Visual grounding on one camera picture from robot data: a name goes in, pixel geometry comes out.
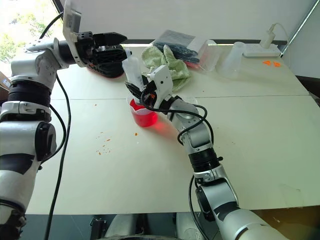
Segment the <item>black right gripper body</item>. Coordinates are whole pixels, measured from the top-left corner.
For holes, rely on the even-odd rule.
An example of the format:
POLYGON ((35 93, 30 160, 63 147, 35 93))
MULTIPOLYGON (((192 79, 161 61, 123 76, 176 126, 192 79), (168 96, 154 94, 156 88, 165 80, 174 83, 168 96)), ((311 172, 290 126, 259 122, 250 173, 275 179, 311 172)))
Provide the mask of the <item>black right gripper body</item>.
POLYGON ((155 83, 148 83, 141 92, 140 103, 149 108, 153 108, 157 101, 157 87, 155 83))

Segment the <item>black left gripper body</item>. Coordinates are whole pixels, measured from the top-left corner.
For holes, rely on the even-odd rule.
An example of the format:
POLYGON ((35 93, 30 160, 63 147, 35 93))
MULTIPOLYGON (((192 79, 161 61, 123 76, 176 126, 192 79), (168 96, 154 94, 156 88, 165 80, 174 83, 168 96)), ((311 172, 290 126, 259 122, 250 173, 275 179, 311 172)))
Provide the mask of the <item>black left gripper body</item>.
POLYGON ((78 33, 75 47, 78 54, 75 61, 80 67, 95 68, 97 66, 93 54, 95 41, 91 31, 78 33))

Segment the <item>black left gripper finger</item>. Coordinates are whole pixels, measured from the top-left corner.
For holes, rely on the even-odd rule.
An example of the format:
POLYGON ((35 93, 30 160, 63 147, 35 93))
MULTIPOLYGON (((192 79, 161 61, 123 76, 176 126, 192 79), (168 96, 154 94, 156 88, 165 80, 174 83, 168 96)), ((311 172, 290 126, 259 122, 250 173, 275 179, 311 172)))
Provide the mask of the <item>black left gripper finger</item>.
POLYGON ((126 51, 119 44, 100 46, 92 50, 92 63, 95 66, 120 66, 125 59, 126 51))
POLYGON ((116 46, 128 38, 117 32, 97 33, 93 35, 95 46, 116 46))

